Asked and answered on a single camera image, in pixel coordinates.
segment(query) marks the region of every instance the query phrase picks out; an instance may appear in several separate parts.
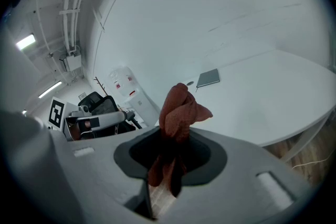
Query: ceiling light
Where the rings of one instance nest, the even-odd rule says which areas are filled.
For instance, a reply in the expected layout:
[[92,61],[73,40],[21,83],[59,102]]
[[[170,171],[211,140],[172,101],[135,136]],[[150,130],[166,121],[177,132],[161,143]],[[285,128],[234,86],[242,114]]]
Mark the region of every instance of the ceiling light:
[[46,90],[44,93],[42,93],[39,98],[42,98],[43,96],[45,96],[48,92],[52,91],[54,88],[56,88],[57,86],[61,85],[62,82],[59,81],[57,82],[55,85],[51,86],[48,90]]
[[26,48],[28,45],[35,42],[35,37],[33,34],[30,34],[28,37],[25,37],[24,39],[20,40],[16,46],[22,50],[23,48]]

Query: white cable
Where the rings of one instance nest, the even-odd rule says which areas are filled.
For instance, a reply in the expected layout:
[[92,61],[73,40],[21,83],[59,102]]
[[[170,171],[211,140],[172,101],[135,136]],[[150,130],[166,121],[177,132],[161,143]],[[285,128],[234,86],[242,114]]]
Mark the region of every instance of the white cable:
[[71,74],[72,74],[72,76],[73,76],[73,77],[72,77],[72,80],[74,80],[74,79],[75,79],[75,77],[76,77],[76,75],[75,75],[75,72],[74,72],[74,71],[72,71],[72,72],[71,72]]
[[41,23],[40,11],[39,11],[39,9],[38,9],[38,0],[35,0],[35,1],[36,1],[36,13],[37,13],[38,22],[39,22],[39,24],[40,24],[40,28],[41,28],[41,32],[42,32],[42,36],[43,36],[44,42],[45,42],[45,44],[46,44],[46,46],[47,46],[47,49],[48,49],[48,51],[50,52],[50,48],[49,48],[49,45],[48,45],[46,36],[44,35],[44,31],[43,31],[43,27],[42,27],[42,23]]
[[296,166],[293,166],[292,169],[294,169],[295,167],[298,167],[298,166],[303,166],[303,165],[308,165],[308,164],[313,164],[313,163],[322,163],[322,162],[325,162],[327,159],[329,159],[329,157],[331,156],[331,154],[334,152],[335,150],[333,150],[329,156],[326,158],[326,159],[323,159],[321,161],[316,161],[316,162],[309,162],[309,163],[304,163],[304,164],[299,164],[299,165],[296,165]]

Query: cable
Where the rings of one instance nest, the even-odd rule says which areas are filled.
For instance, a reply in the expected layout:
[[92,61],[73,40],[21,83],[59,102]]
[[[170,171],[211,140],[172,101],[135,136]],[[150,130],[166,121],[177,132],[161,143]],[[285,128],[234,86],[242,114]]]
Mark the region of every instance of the cable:
[[62,47],[62,48],[60,48],[60,49],[58,49],[58,50],[54,50],[54,51],[52,51],[51,53],[53,54],[54,52],[57,52],[57,51],[59,51],[59,52],[63,52],[64,49],[67,51],[67,49],[66,49],[65,47]]
[[49,45],[48,45],[46,36],[44,35],[44,31],[43,31],[43,27],[42,27],[42,23],[41,23],[40,11],[39,11],[39,9],[38,9],[38,0],[35,0],[35,1],[36,1],[36,13],[37,13],[37,19],[38,19],[38,22],[39,22],[39,24],[40,24],[41,33],[42,33],[44,42],[45,42],[45,44],[46,44],[46,46],[47,46],[47,49],[48,49],[48,51],[50,52],[50,48],[49,48]]
[[298,166],[303,166],[303,165],[308,165],[308,164],[313,164],[313,163],[322,163],[322,162],[325,162],[327,159],[329,159],[329,157],[331,156],[331,154],[334,152],[335,150],[333,150],[329,156],[326,158],[326,159],[323,159],[321,161],[316,161],[316,162],[309,162],[309,163],[304,163],[304,164],[299,164],[299,165],[296,165],[296,166],[293,166],[292,169],[294,169],[295,167],[298,167]]
[[54,57],[52,56],[51,58],[52,58],[52,60],[54,61],[54,64],[55,64],[55,66],[56,66],[58,72],[61,74],[61,76],[63,77],[63,79],[65,80],[65,82],[66,82],[67,84],[69,84],[68,80],[64,77],[62,71],[59,69],[58,64],[56,63]]

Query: red cloth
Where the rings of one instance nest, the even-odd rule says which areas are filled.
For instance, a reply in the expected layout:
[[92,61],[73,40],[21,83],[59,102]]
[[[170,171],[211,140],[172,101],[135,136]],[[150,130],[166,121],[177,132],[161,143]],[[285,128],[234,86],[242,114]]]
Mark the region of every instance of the red cloth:
[[181,176],[187,172],[180,150],[189,139],[189,126],[212,116],[209,109],[196,103],[186,85],[179,83],[169,91],[159,117],[160,153],[148,172],[151,186],[156,187],[164,180],[171,193],[177,196]]

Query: office chair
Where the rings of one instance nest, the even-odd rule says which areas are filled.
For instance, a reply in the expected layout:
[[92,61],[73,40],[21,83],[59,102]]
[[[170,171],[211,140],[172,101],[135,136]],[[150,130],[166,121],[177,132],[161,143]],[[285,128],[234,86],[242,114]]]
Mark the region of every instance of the office chair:
[[[83,100],[78,103],[78,106],[86,105],[89,109],[89,112],[92,115],[101,115],[105,113],[117,112],[119,111],[116,102],[114,101],[113,97],[108,95],[102,97],[97,92],[92,92],[88,96],[86,96]],[[138,128],[141,129],[142,127],[140,124],[133,118],[132,123]],[[94,138],[94,137],[105,137],[115,134],[122,134],[126,132],[135,131],[135,127],[127,122],[121,122],[117,125],[113,125],[108,127],[104,130],[94,132],[92,134],[88,134],[90,137],[87,138]]]

